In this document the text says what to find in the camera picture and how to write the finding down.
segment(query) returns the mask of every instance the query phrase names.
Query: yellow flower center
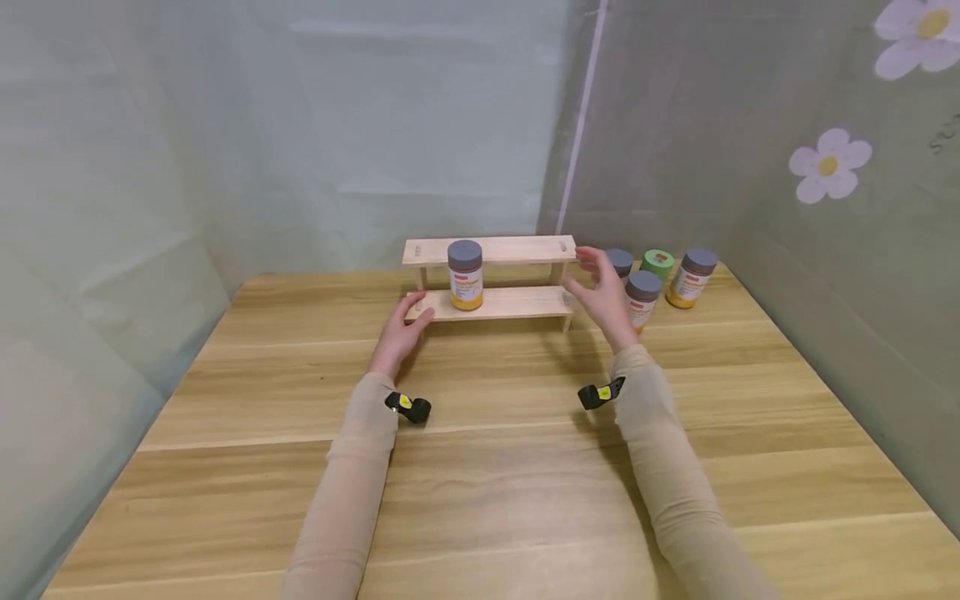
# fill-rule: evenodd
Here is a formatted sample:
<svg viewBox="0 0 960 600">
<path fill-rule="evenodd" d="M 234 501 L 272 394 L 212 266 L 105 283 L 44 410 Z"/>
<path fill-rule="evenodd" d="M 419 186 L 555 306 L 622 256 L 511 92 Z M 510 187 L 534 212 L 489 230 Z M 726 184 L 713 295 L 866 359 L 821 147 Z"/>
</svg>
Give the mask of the yellow flower center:
<svg viewBox="0 0 960 600">
<path fill-rule="evenodd" d="M 817 173 L 823 177 L 829 177 L 836 173 L 837 167 L 840 166 L 840 163 L 837 162 L 837 159 L 833 156 L 826 156 L 820 160 L 820 164 L 817 165 Z"/>
<path fill-rule="evenodd" d="M 947 28 L 947 25 L 950 24 L 950 11 L 947 9 L 938 9 L 936 11 L 928 12 L 924 18 L 920 20 L 920 25 L 917 27 L 917 36 L 922 39 L 933 39 L 939 34 L 944 32 L 944 29 Z"/>
</svg>

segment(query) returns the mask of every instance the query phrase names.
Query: jar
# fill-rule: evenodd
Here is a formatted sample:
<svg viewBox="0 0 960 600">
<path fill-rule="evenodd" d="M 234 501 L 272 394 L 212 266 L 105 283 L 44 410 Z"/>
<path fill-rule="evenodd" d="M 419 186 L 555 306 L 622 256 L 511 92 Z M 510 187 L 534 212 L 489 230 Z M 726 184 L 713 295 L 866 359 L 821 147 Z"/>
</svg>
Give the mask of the jar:
<svg viewBox="0 0 960 600">
<path fill-rule="evenodd" d="M 703 248 L 691 248 L 666 291 L 666 301 L 677 308 L 693 308 L 716 266 L 716 254 Z"/>
<path fill-rule="evenodd" d="M 446 247 L 450 269 L 450 301 L 459 310 L 483 304 L 483 249 L 473 240 L 457 240 Z"/>
<path fill-rule="evenodd" d="M 660 278 L 649 271 L 637 271 L 627 279 L 627 315 L 637 333 L 643 331 L 650 319 L 662 289 Z"/>
<path fill-rule="evenodd" d="M 616 271 L 620 280 L 626 283 L 627 277 L 630 276 L 630 271 L 634 268 L 634 256 L 625 250 L 610 248 L 607 250 L 607 258 L 609 258 L 613 264 L 613 270 Z"/>
<path fill-rule="evenodd" d="M 662 283 L 666 283 L 670 278 L 670 272 L 673 271 L 673 254 L 658 248 L 648 250 L 643 254 L 640 270 L 649 271 L 659 277 Z"/>
</svg>

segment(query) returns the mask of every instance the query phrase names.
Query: forearm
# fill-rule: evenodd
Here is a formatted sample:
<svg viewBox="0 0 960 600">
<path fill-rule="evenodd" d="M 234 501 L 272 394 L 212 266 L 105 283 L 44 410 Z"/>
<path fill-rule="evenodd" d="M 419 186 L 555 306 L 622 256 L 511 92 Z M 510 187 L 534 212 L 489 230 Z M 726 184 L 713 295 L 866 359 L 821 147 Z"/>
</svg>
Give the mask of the forearm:
<svg viewBox="0 0 960 600">
<path fill-rule="evenodd" d="M 660 552 L 694 600 L 777 598 L 727 526 L 690 447 L 662 369 L 636 345 L 619 352 L 612 376 L 626 376 L 616 422 Z"/>
<path fill-rule="evenodd" d="M 303 520 L 283 583 L 285 600 L 356 597 L 396 438 L 396 414 L 383 404 L 393 389 L 387 375 L 368 373 L 353 390 Z"/>
</svg>

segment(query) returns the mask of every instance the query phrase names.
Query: top shelf board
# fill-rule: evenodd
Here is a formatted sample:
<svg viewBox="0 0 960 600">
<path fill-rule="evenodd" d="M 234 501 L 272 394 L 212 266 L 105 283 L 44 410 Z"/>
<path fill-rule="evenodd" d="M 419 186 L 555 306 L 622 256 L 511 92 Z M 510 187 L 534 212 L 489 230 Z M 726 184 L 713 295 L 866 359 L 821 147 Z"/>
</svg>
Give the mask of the top shelf board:
<svg viewBox="0 0 960 600">
<path fill-rule="evenodd" d="M 446 247 L 457 240 L 473 240 L 483 249 L 485 265 L 540 265 L 574 262 L 572 235 L 518 235 L 514 237 L 445 237 L 407 240 L 404 267 L 440 267 L 446 264 Z"/>
</svg>

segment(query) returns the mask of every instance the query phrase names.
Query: wooden table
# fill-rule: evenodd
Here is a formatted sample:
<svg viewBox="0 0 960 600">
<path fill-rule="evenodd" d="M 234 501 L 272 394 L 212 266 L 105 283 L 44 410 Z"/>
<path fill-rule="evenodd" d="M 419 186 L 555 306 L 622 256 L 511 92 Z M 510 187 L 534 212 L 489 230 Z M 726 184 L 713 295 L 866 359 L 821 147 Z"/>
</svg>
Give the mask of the wooden table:
<svg viewBox="0 0 960 600">
<path fill-rule="evenodd" d="M 48 597 L 276 597 L 350 390 L 412 288 L 404 273 L 248 282 Z M 960 544 L 728 271 L 693 310 L 661 302 L 643 341 L 784 597 L 960 598 Z M 432 325 L 400 387 L 433 414 L 401 426 L 360 597 L 683 597 L 612 411 L 576 397 L 609 357 L 583 315 L 567 334 Z"/>
</svg>

